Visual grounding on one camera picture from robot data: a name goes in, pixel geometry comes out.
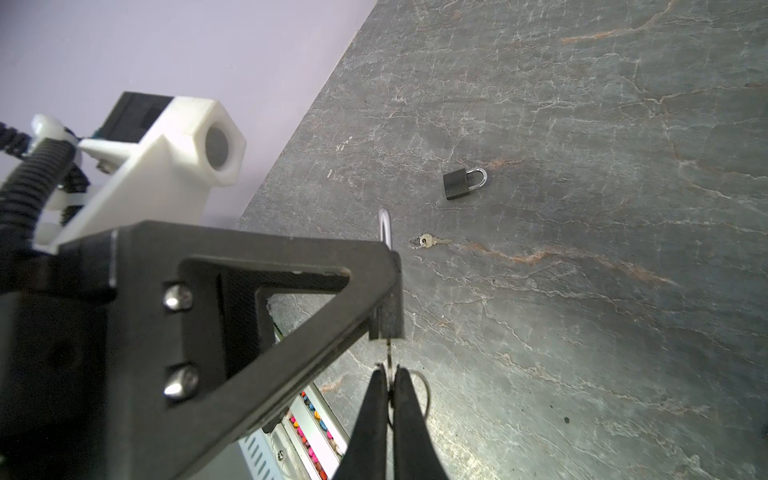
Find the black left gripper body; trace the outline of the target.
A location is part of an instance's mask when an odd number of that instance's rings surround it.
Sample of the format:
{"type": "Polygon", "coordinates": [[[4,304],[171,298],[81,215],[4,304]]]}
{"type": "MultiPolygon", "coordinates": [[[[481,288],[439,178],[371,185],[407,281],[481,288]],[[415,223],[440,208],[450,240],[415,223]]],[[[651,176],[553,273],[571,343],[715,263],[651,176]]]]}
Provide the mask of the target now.
{"type": "Polygon", "coordinates": [[[1,476],[102,479],[112,248],[1,244],[1,476]]]}

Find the silver key with ring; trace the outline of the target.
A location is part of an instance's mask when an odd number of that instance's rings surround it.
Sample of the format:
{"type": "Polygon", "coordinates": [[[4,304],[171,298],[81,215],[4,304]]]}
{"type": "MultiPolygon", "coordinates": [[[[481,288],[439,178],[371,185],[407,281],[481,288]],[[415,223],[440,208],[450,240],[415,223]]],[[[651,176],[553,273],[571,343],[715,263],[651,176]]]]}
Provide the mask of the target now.
{"type": "MultiPolygon", "coordinates": [[[[389,409],[390,409],[390,412],[393,413],[394,412],[393,397],[394,397],[394,387],[395,387],[396,365],[394,362],[394,349],[393,349],[392,339],[385,340],[384,369],[386,371],[387,385],[388,385],[389,396],[390,396],[389,409]]],[[[416,371],[410,370],[409,374],[410,374],[411,381],[413,383],[413,389],[417,399],[417,406],[420,409],[423,420],[427,422],[432,412],[432,403],[433,403],[432,387],[429,383],[429,380],[427,379],[427,377],[424,375],[423,372],[419,370],[416,370],[416,371]]]]}

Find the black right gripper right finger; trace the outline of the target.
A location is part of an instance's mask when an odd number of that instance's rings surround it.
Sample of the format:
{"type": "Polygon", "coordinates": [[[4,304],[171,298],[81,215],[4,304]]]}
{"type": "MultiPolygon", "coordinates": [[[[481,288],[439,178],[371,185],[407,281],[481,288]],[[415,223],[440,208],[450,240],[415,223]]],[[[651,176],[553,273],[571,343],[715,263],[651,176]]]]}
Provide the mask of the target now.
{"type": "Polygon", "coordinates": [[[447,479],[407,369],[397,369],[391,391],[394,478],[447,479]]]}

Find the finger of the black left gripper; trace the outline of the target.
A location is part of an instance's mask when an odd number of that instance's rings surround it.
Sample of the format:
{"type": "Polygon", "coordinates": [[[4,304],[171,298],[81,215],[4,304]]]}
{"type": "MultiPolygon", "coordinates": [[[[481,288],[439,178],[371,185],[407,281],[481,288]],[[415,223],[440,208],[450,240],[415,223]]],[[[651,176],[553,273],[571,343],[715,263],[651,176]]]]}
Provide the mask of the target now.
{"type": "Polygon", "coordinates": [[[107,475],[181,479],[274,419],[399,276],[374,241],[145,221],[111,237],[107,475]]]}

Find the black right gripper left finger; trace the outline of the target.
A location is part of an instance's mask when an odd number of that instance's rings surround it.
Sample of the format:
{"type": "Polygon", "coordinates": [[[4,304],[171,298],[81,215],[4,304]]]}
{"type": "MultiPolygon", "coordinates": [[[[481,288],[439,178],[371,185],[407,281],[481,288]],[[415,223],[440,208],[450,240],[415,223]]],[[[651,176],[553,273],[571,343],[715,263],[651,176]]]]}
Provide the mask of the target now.
{"type": "Polygon", "coordinates": [[[347,450],[333,480],[386,478],[389,390],[386,370],[373,371],[347,450]]]}

